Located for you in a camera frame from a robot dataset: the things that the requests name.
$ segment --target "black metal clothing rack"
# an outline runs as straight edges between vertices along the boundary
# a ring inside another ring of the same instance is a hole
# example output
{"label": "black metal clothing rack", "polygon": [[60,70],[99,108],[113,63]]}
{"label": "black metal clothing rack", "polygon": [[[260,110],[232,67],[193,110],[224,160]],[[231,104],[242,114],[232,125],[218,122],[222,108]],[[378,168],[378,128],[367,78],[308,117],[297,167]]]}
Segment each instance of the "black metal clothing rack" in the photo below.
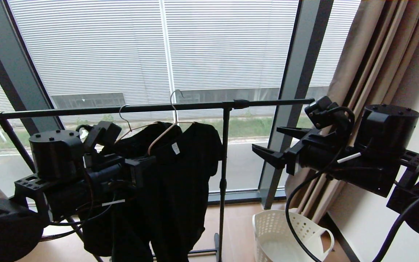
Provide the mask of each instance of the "black metal clothing rack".
{"label": "black metal clothing rack", "polygon": [[[219,183],[219,189],[221,191],[220,211],[219,211],[219,234],[214,235],[215,248],[203,249],[203,250],[192,250],[190,254],[201,254],[201,253],[216,253],[216,260],[222,262],[222,246],[223,246],[223,225],[224,225],[224,203],[226,200],[226,171],[227,171],[227,145],[228,145],[228,131],[229,131],[229,118],[232,109],[243,109],[254,106],[292,106],[296,104],[309,104],[315,100],[311,99],[293,99],[293,100],[271,100],[271,101],[248,101],[248,100],[234,100],[227,102],[217,103],[188,103],[188,104],[175,104],[173,105],[176,110],[196,110],[196,109],[223,109],[223,160],[221,166],[221,181]],[[121,113],[131,112],[152,112],[152,111],[173,111],[172,105],[170,104],[157,104],[148,106],[125,106],[122,108]],[[120,107],[104,107],[104,108],[85,108],[85,109],[52,109],[52,110],[36,110],[36,111],[16,111],[0,113],[0,125],[2,129],[7,133],[10,140],[13,142],[17,151],[21,154],[22,158],[28,164],[30,169],[35,172],[35,165],[30,158],[27,150],[20,142],[19,138],[15,134],[12,126],[7,121],[8,119],[15,118],[37,118],[43,116],[72,116],[72,115],[91,115],[91,114],[111,114],[118,113]],[[102,261],[101,258],[95,256],[97,261]]]}

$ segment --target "wall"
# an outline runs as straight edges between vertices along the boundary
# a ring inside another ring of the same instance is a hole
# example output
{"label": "wall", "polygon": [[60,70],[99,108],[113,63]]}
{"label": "wall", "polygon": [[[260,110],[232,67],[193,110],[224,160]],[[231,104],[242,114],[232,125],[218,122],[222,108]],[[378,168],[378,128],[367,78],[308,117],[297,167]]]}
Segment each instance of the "wall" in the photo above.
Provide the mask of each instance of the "wall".
{"label": "wall", "polygon": [[[419,45],[392,103],[419,111]],[[419,121],[408,149],[419,152]],[[348,184],[329,211],[361,262],[374,259],[398,216],[386,204],[387,199]],[[404,223],[383,261],[419,262],[419,234]]]}

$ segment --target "trash bin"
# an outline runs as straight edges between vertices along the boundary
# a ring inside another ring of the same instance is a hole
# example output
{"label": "trash bin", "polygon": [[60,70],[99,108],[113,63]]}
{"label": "trash bin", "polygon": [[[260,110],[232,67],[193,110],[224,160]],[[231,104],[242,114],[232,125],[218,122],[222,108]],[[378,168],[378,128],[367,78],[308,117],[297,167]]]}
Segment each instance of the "trash bin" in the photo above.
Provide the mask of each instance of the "trash bin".
{"label": "trash bin", "polygon": [[[319,260],[323,261],[334,246],[334,237],[328,229],[308,218],[289,213],[296,234]],[[256,262],[310,262],[313,261],[296,242],[287,225],[284,210],[266,210],[253,216]],[[321,235],[328,232],[331,246],[324,252]]]}

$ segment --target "zip tie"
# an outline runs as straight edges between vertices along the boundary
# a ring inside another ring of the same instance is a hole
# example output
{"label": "zip tie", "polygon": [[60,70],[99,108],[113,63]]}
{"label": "zip tie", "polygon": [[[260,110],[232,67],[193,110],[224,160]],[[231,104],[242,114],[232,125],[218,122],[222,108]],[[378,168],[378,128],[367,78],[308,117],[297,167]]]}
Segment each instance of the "zip tie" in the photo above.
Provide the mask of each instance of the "zip tie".
{"label": "zip tie", "polygon": [[360,153],[360,152],[355,153],[355,154],[350,155],[350,156],[346,156],[346,157],[344,157],[343,159],[339,159],[339,160],[337,161],[337,163],[338,163],[338,164],[340,164],[340,163],[344,163],[344,162],[346,162],[346,161],[349,161],[349,160],[355,159],[355,158],[357,158],[357,157],[359,157],[359,156],[361,156],[361,153]]}
{"label": "zip tie", "polygon": [[123,202],[125,202],[125,199],[120,199],[120,200],[116,200],[116,201],[112,201],[112,202],[106,202],[106,203],[101,204],[101,206],[106,207],[106,206],[111,206],[111,205],[118,204],[118,203],[123,203]]}

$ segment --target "road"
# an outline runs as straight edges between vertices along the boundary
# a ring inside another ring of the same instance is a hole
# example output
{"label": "road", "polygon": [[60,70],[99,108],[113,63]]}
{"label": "road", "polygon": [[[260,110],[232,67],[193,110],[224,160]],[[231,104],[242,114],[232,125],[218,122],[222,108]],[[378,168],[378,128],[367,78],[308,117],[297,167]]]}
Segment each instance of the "road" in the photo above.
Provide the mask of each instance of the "road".
{"label": "road", "polygon": [[[256,142],[267,146],[267,142]],[[251,142],[230,143],[228,145],[227,189],[255,189],[258,187],[263,160],[251,151]],[[0,156],[0,188],[6,195],[14,192],[14,181],[31,174],[22,157],[17,154]],[[221,162],[217,174],[209,180],[209,190],[219,191]]]}

